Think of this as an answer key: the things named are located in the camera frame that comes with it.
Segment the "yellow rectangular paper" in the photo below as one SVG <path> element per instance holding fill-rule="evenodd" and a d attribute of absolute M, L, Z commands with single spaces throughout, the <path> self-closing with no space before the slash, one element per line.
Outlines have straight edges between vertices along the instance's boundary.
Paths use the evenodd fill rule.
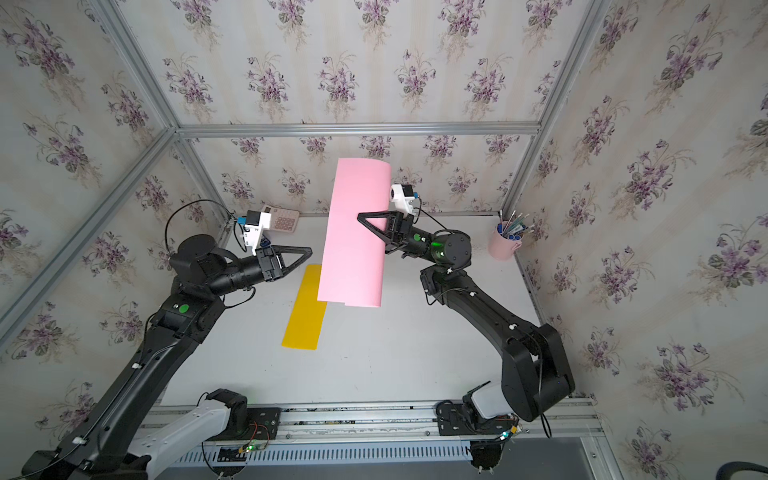
<path fill-rule="evenodd" d="M 308 265 L 302 278 L 281 346 L 316 350 L 327 303 L 318 300 L 321 265 Z"/>

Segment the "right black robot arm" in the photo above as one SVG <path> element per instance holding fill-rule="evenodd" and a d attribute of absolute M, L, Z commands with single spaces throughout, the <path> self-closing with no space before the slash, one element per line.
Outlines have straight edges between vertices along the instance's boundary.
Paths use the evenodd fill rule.
<path fill-rule="evenodd" d="M 422 259 L 425 297 L 467 320 L 494 347 L 501 376 L 468 391 L 463 414 L 476 424 L 513 414 L 530 422 L 575 390 L 575 381 L 559 332 L 550 324 L 535 325 L 512 313 L 485 293 L 467 273 L 471 238 L 463 231 L 429 233 L 414 225 L 415 217 L 398 211 L 367 212 L 357 221 L 383 241 L 387 254 Z"/>

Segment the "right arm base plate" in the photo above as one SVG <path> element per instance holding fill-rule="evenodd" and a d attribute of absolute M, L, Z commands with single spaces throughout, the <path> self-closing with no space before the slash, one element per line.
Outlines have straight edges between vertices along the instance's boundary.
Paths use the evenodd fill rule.
<path fill-rule="evenodd" d="M 492 435 L 508 438 L 519 430 L 520 420 L 513 414 L 484 419 L 464 404 L 450 400 L 438 402 L 434 407 L 437 429 L 440 436 Z"/>

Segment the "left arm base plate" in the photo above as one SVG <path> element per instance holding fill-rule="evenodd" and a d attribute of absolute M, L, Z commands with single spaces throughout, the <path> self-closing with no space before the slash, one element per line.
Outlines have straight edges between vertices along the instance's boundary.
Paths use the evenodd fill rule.
<path fill-rule="evenodd" d="M 248 407 L 230 415 L 225 428 L 208 441 L 272 441 L 277 438 L 282 410 L 277 407 Z"/>

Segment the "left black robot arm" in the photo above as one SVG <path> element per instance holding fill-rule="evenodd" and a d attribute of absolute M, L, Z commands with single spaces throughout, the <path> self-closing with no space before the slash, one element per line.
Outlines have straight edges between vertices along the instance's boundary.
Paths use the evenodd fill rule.
<path fill-rule="evenodd" d="M 24 479 L 147 479 L 154 458 L 129 446 L 176 371 L 226 310 L 224 296 L 281 279 L 313 254 L 272 245 L 237 257 L 208 234 L 184 240 L 170 258 L 176 275 L 137 352 L 85 419 L 54 450 L 34 452 Z"/>

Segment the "pink rectangular paper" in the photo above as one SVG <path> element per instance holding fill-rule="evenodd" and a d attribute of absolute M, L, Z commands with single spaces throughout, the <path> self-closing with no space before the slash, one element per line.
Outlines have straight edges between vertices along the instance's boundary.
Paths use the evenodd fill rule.
<path fill-rule="evenodd" d="M 318 299 L 378 308 L 383 293 L 384 242 L 357 220 L 389 208 L 391 166 L 381 160 L 341 158 L 331 195 Z"/>

